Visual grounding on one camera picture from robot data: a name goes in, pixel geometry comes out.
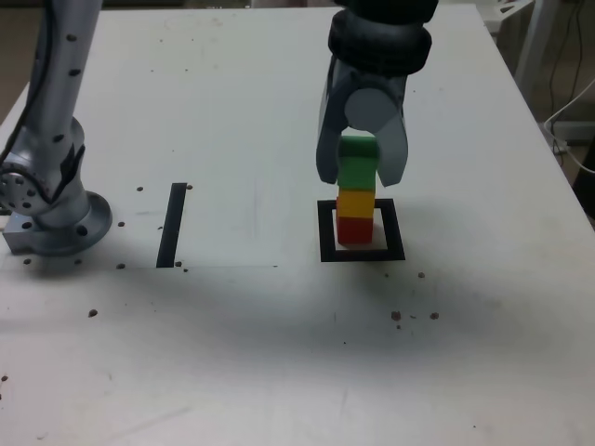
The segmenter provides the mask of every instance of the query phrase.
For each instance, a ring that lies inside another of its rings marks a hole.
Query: green block
[[[337,184],[343,190],[376,190],[377,167],[375,158],[339,158]]]
[[[378,158],[378,145],[375,137],[341,137],[338,148],[339,158],[353,156],[360,158]]]

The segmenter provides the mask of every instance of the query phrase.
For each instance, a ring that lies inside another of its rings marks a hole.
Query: black square outline
[[[391,199],[378,199],[375,208],[382,212],[382,224],[387,240],[387,249],[369,251],[338,251],[335,249],[335,228],[333,210],[337,209],[336,200],[318,201],[318,233],[320,236],[321,262],[391,262],[405,260],[403,241],[399,231],[399,221]]]

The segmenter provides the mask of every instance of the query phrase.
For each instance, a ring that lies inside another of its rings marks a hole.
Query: white cable
[[[548,135],[550,135],[552,138],[554,138],[554,140],[560,142],[561,144],[566,144],[566,141],[560,139],[560,138],[556,138],[554,137],[554,135],[551,133],[550,128],[551,128],[551,120],[554,119],[556,116],[558,116],[560,113],[562,113],[564,110],[566,110],[568,107],[570,107],[571,105],[573,105],[581,96],[583,96],[585,93],[587,93],[587,91],[593,86],[593,84],[595,84],[595,79],[593,79],[589,85],[587,85],[585,87],[585,89],[583,91],[581,91],[578,95],[576,95],[576,98],[574,98],[573,100],[571,100],[570,102],[568,102],[566,105],[564,105],[561,109],[559,109],[558,111],[556,111],[554,114],[552,114],[548,120],[546,120],[545,123],[543,123],[543,128],[546,131],[546,133]],[[568,153],[568,156],[570,156],[570,158],[576,163],[576,165],[578,165],[581,169],[583,169],[585,172],[589,172],[590,174],[595,175],[595,170],[591,170],[587,167],[585,167],[584,165],[582,165],[580,163],[580,161],[578,161],[575,157],[575,155],[571,152],[571,148],[566,145],[566,153]]]

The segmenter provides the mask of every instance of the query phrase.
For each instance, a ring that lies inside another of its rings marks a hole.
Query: table surface
[[[378,188],[407,260],[320,263],[334,12],[101,14],[76,116],[114,226],[28,266],[2,244],[0,444],[595,442],[595,237],[474,7],[438,8]],[[183,268],[156,269],[173,182]]]

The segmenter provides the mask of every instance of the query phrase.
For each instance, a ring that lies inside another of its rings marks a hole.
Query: stacked blocks
[[[342,137],[338,166],[337,241],[346,245],[371,243],[378,167],[376,139]]]

